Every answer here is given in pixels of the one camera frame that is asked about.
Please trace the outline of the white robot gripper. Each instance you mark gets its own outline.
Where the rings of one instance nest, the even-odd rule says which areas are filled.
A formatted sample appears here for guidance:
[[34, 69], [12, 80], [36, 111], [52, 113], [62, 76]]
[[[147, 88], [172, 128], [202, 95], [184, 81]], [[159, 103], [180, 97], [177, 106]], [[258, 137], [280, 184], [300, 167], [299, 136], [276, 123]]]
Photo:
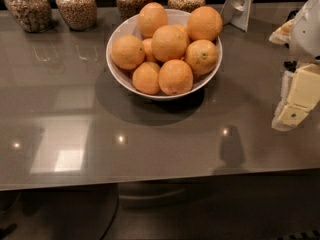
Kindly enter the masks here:
[[[320, 62], [320, 0], [308, 0], [291, 19], [274, 31], [269, 41], [284, 45], [301, 62]], [[294, 72], [285, 71], [281, 101], [272, 120], [272, 128], [289, 131], [303, 122], [320, 102], [320, 66], [303, 64]]]

